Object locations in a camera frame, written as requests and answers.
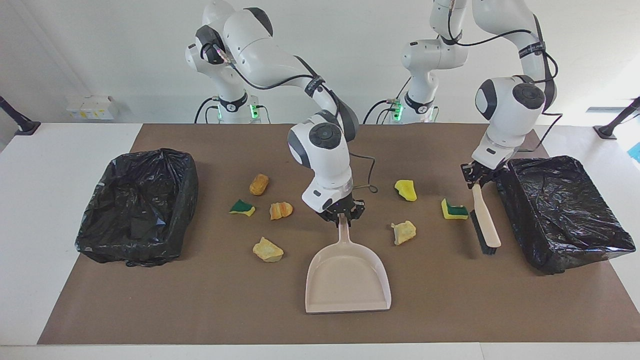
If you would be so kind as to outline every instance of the brown paper mat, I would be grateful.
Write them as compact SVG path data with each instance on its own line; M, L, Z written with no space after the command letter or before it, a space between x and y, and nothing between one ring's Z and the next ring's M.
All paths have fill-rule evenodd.
M200 197L182 256L155 268L80 256L38 343L640 341L640 315L611 265L541 276L520 252L495 186L484 191L503 242L494 257L481 254L471 221L443 219L444 197L472 205L459 165L469 161L482 125L361 128L350 149L377 157L380 192L354 192L367 209L351 238L384 262L391 310L306 315L308 265L337 231L300 200L312 172L289 154L289 128L144 125L132 151L169 147L197 162ZM530 136L525 146L536 142ZM355 183L363 183L369 162L351 164ZM258 172L271 177L262 197L248 193ZM397 195L398 179L415 180L417 202ZM254 216L227 213L238 198L256 206ZM269 204L285 200L293 215L270 221ZM395 247L389 224L405 220L418 235ZM285 250L283 260L267 264L252 254L261 236Z

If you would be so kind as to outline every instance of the brush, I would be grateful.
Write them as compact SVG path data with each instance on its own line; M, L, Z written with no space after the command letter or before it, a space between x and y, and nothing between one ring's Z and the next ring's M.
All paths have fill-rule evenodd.
M495 230L489 209L484 203L480 184L475 184L472 191L474 194L474 209L471 211L470 216L478 235L480 248L483 254L494 255L495 251L502 245L500 237Z

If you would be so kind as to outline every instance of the white wall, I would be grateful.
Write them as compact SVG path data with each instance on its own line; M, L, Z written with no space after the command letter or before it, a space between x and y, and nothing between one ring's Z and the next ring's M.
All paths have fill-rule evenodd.
M67 121L65 96L76 93L16 13L22 3L94 95L111 95L123 122L190 122L211 81L184 61L207 0L0 0L0 91L27 116ZM432 1L230 0L262 7L282 48L304 57L362 117L375 101L393 97L408 77L404 43L435 38ZM549 53L561 66L554 111L580 122L584 110L638 55L635 0L528 0L540 18ZM465 41L482 40L467 17ZM517 51L501 39L471 49L467 65L438 72L441 121L481 121L474 108L487 78L522 73ZM317 111L295 88L257 92L275 122L297 122Z
M0 151L9 144L17 129L18 126L13 120L5 112L0 111Z

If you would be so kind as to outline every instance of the green led light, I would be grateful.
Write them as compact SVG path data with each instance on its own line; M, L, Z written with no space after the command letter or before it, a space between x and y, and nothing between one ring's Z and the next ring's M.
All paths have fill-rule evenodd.
M255 105L249 105L249 107L251 108L251 116L254 119L257 119L260 114L258 114L258 110L255 108Z
M395 121L400 121L400 118L402 117L402 111L404 110L404 106L402 104L400 104L399 102L396 103L396 109L395 109L395 113L394 113L394 120Z

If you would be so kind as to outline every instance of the dustpan handle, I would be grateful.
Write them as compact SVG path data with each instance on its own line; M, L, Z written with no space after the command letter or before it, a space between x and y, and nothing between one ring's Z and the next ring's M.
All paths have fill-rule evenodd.
M338 242L339 243L351 243L349 238L349 223L347 217L344 214L338 214Z

